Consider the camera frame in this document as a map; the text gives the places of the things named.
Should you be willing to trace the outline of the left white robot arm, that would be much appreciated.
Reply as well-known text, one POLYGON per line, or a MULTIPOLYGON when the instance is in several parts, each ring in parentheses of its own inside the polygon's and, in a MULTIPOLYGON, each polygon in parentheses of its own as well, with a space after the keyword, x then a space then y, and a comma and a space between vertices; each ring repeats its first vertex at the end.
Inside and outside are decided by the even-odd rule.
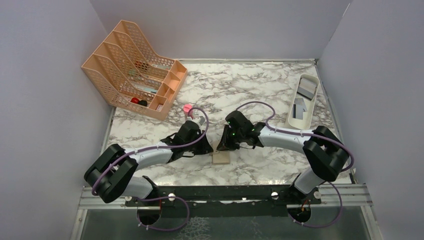
POLYGON ((134 177, 136 171, 186 158, 188 153, 196 156, 213 151, 206 132, 196 122, 187 120, 177 132, 155 145, 141 149, 125 149, 117 143, 110 145, 88 168, 83 179, 92 187, 93 195, 104 203, 127 195, 138 197, 149 206, 157 200, 156 186, 148 177, 134 177))

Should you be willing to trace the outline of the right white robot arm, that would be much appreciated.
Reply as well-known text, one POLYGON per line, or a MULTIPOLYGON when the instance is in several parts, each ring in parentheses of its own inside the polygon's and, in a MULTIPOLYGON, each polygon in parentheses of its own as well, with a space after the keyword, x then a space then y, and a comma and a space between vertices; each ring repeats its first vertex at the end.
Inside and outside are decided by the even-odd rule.
POLYGON ((270 126, 267 121, 253 124, 240 111, 234 110, 225 118, 218 151, 235 151, 245 143, 252 148, 276 147, 303 153, 309 168, 300 173, 288 190, 289 199, 300 204, 317 186, 335 181, 346 171, 351 153, 325 126, 313 130, 294 130, 270 126))

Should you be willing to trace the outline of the small grey card in tray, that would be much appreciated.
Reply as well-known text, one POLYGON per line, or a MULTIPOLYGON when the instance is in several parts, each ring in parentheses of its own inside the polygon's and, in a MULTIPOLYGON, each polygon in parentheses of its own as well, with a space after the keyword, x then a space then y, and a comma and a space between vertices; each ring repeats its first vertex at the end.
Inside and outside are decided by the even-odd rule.
POLYGON ((304 113, 307 112, 306 103, 303 98, 295 98, 292 107, 292 117, 294 119, 303 120, 304 113))

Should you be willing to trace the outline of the grey card stack in tray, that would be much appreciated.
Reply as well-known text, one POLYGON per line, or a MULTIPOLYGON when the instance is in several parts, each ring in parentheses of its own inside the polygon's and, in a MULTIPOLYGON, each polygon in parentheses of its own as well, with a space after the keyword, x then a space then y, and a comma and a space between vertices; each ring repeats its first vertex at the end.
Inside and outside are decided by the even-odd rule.
POLYGON ((296 92, 298 95, 311 101, 315 97, 317 88, 318 88, 318 85, 315 82, 307 78, 301 78, 299 80, 296 92))

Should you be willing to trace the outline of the pink capped small bottle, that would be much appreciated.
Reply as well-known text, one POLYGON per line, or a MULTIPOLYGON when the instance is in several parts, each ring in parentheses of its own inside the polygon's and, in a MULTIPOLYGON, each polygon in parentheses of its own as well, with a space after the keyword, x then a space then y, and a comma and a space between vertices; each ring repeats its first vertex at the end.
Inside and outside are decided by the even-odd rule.
POLYGON ((192 120, 194 118, 193 112, 191 111, 192 108, 193 108, 193 106, 191 104, 185 104, 183 106, 182 109, 183 109, 184 117, 185 117, 186 120, 187 119, 192 120))

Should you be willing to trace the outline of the black round object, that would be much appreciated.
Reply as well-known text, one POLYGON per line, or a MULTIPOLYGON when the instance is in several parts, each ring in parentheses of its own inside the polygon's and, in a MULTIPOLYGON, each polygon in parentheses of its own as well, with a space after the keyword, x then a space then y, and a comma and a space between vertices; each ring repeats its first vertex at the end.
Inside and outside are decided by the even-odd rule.
POLYGON ((138 104, 141 105, 141 106, 144 106, 144 107, 148 106, 148 102, 146 100, 139 100, 138 104))

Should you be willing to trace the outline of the white oblong tray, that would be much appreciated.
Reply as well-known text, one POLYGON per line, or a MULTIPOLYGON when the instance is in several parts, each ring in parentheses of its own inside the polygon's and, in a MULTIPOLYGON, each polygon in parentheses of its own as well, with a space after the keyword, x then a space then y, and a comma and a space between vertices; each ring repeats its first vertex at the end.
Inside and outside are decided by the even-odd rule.
POLYGON ((302 74, 296 84, 284 127, 307 130, 312 116, 320 86, 320 80, 309 74, 302 74))

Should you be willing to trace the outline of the red round object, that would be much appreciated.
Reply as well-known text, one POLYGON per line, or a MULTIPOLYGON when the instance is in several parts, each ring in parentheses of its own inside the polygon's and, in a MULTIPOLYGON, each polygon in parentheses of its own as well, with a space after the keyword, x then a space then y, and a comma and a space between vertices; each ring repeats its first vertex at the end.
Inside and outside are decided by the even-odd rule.
POLYGON ((130 101, 134 104, 138 104, 140 100, 136 97, 133 97, 130 101))

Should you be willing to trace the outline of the peach mesh file organizer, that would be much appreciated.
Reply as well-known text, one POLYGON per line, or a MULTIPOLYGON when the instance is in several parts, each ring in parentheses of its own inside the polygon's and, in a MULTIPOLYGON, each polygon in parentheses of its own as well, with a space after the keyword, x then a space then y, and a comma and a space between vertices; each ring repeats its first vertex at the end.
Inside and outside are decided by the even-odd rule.
POLYGON ((160 121, 188 75, 180 61, 158 55, 139 26, 127 20, 119 21, 81 68, 109 105, 160 121))

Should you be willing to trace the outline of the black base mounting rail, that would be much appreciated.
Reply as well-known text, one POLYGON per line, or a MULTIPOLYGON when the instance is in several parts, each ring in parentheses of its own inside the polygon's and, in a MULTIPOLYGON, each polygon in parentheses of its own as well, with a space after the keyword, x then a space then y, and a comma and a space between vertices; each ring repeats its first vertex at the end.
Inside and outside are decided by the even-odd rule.
POLYGON ((135 207, 142 215, 159 214, 163 218, 191 217, 287 217, 288 208, 319 205, 314 188, 300 196, 289 185, 217 185, 159 186, 148 202, 131 196, 125 206, 135 207))

